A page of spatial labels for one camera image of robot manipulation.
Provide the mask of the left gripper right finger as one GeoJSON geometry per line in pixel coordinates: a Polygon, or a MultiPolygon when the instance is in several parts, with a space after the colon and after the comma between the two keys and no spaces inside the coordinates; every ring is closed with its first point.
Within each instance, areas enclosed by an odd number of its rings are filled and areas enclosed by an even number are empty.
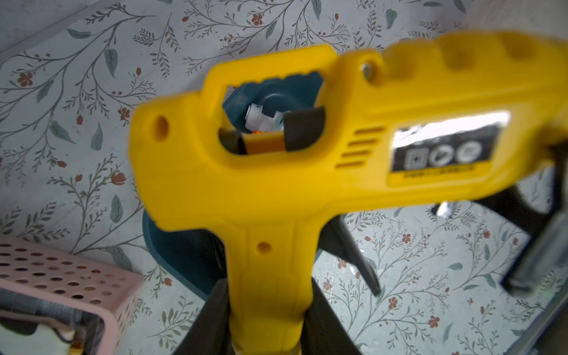
{"type": "Polygon", "coordinates": [[[314,278],[312,289],[313,301],[305,313],[301,334],[301,354],[361,355],[314,278]]]}

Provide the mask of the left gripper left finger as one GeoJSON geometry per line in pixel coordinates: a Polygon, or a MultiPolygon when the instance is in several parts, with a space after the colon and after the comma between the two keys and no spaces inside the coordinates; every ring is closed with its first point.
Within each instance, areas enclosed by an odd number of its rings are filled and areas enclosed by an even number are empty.
{"type": "Polygon", "coordinates": [[[225,278],[217,281],[189,333],[173,354],[230,354],[229,314],[229,290],[225,278]]]}

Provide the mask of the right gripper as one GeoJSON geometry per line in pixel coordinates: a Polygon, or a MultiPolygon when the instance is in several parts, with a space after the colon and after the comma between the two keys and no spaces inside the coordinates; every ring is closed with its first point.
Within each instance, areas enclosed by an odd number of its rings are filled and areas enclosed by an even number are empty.
{"type": "Polygon", "coordinates": [[[535,211],[522,199],[517,187],[511,186],[495,195],[476,201],[515,224],[530,236],[501,281],[510,295],[529,295],[541,278],[567,259],[567,142],[550,150],[555,168],[550,211],[535,211]]]}

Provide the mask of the yellow hot glue gun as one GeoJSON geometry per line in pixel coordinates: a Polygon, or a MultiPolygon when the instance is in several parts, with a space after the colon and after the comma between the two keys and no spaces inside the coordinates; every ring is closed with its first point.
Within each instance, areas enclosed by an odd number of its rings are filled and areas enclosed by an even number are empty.
{"type": "Polygon", "coordinates": [[[130,161],[146,212],[167,232],[205,229],[226,250],[231,348],[298,354],[321,246],[377,275],[349,212],[479,199],[511,186],[550,211],[567,142],[567,42],[462,31],[343,55],[320,45],[213,67],[197,92],[136,109],[130,161]],[[318,73],[312,108],[284,131],[236,129],[237,87],[318,73]]]}

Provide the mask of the white hot glue gun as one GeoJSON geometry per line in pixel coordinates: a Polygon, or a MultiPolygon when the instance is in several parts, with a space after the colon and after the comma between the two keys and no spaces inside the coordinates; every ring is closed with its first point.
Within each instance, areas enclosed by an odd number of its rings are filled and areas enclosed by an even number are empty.
{"type": "Polygon", "coordinates": [[[252,133],[272,133],[284,131],[284,112],[265,115],[263,105],[250,104],[245,114],[245,128],[252,133]]]}

